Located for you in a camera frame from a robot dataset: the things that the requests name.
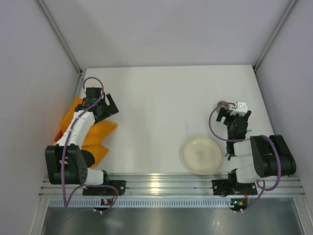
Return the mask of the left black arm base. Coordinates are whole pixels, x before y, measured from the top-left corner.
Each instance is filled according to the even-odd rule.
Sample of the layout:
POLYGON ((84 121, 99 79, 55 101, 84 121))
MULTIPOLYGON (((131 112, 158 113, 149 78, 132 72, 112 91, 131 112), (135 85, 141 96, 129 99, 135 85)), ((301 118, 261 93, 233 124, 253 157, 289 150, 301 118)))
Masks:
POLYGON ((125 180, 110 180, 107 187, 92 186, 83 189, 84 196, 121 196, 126 189, 125 180))

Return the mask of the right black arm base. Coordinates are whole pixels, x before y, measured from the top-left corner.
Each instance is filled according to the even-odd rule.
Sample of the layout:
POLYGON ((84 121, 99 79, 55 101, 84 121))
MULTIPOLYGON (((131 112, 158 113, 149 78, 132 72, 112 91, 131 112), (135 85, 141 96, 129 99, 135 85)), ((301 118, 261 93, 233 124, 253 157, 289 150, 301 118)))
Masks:
POLYGON ((255 183, 239 184, 231 183, 229 180, 213 180, 213 194, 216 196, 226 197, 229 195, 257 195, 255 183))

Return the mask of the orange cartoon mouse placemat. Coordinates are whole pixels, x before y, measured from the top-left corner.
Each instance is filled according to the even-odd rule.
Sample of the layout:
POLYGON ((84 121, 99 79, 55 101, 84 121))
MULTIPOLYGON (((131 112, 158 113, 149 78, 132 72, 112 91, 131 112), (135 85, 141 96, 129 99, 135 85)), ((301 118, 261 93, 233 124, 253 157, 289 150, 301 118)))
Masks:
MULTIPOLYGON (((53 145, 62 137, 67 128, 69 127, 71 120, 73 119, 74 110, 78 104, 83 102, 82 98, 75 97, 72 105, 70 106, 69 111, 64 115, 63 119, 60 122, 58 132, 55 136, 53 145)), ((95 125, 93 125, 88 131, 83 145, 82 150, 90 152, 94 158, 95 163, 93 163, 90 168, 95 168, 104 157, 109 152, 109 149, 102 145, 102 141, 111 134, 118 124, 109 120, 103 120, 95 125)))

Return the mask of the cream round plate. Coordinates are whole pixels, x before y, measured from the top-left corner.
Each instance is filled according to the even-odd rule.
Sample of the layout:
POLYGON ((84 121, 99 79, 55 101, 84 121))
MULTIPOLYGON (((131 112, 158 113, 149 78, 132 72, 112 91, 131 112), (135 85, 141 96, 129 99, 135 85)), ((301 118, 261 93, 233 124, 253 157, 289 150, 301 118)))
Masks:
POLYGON ((198 136, 188 139, 180 149, 182 165, 198 175, 214 174, 222 164, 222 151, 209 137, 198 136))

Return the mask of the speckled ceramic cup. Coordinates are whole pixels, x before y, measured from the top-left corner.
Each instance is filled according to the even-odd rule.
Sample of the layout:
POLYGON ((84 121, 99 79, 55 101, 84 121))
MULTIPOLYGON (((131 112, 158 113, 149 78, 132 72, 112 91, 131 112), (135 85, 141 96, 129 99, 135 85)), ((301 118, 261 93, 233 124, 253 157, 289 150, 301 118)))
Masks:
POLYGON ((220 100, 220 101, 217 103, 216 107, 217 107, 218 109, 220 109, 220 108, 225 108, 226 110, 229 110, 229 108, 230 108, 228 102, 225 101, 225 100, 220 100))

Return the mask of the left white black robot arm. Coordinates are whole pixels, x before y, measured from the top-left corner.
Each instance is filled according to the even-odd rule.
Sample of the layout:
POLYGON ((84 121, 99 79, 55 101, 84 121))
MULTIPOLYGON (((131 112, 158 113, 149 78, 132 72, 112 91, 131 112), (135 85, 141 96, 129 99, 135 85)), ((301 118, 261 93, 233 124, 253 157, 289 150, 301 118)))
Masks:
POLYGON ((102 141, 117 128, 117 123, 108 118, 118 112, 111 94, 104 94, 101 88, 87 88, 85 98, 74 100, 53 145, 45 150, 51 184, 109 183, 107 172, 95 167, 109 151, 102 141))

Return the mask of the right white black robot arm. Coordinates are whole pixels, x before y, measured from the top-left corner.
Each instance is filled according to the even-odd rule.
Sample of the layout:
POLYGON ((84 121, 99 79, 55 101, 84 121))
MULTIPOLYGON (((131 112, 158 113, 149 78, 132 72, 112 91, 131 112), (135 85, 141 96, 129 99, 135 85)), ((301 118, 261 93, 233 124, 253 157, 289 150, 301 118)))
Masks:
POLYGON ((232 170, 228 174, 233 184, 253 183, 269 176, 290 176, 296 172, 296 162, 284 138, 281 135, 251 136, 246 139, 248 118, 251 111, 245 113, 222 107, 216 121, 225 118, 227 127, 227 154, 231 157, 251 157, 252 162, 232 170))

